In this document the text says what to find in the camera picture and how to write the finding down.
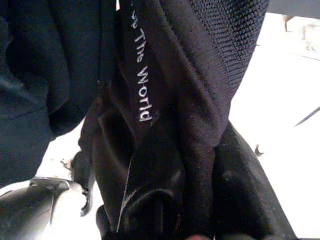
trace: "metal part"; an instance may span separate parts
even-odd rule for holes
[[[86,205],[80,184],[36,177],[6,188],[0,196],[0,240],[35,240],[48,229],[65,224]]]

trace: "white surface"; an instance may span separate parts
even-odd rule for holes
[[[297,237],[320,238],[320,112],[295,127],[320,107],[320,61],[302,57],[305,41],[282,21],[267,15],[230,120],[265,153],[259,160]]]

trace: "shiny black material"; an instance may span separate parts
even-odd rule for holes
[[[151,126],[133,156],[122,201],[118,232],[136,230],[170,237],[183,209],[185,168],[177,148],[176,112]]]
[[[255,153],[231,124],[216,150],[213,190],[217,239],[297,239]]]

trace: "black plastic piece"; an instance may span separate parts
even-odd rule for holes
[[[89,159],[83,152],[78,152],[72,161],[72,180],[84,189],[86,205],[81,210],[81,217],[90,213],[93,206],[93,188],[96,181]]]

